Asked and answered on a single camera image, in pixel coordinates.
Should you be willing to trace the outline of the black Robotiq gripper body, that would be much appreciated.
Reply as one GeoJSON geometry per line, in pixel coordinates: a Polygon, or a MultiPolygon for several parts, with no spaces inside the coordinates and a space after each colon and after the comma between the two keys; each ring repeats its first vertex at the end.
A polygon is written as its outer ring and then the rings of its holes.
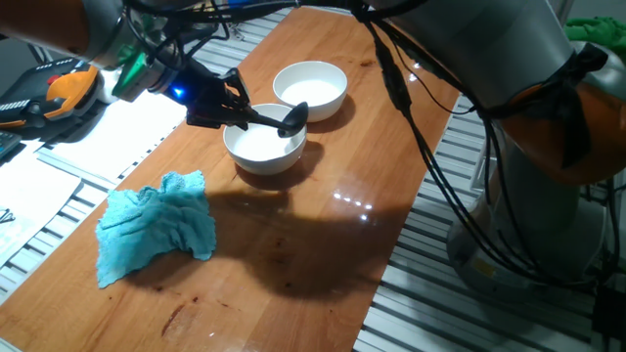
{"type": "Polygon", "coordinates": [[[163,94],[186,108],[221,109],[223,84],[205,66],[186,66],[178,71],[163,94]]]}

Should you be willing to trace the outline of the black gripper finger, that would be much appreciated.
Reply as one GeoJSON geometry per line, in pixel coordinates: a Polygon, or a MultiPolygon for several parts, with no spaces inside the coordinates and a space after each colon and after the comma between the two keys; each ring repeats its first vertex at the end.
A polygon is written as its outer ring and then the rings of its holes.
{"type": "Polygon", "coordinates": [[[257,117],[240,71],[234,67],[220,76],[223,84],[220,106],[225,117],[257,117]]]}
{"type": "Polygon", "coordinates": [[[187,109],[186,122],[188,125],[219,129],[222,125],[239,126],[247,130],[250,114],[239,110],[227,109],[187,109]]]}

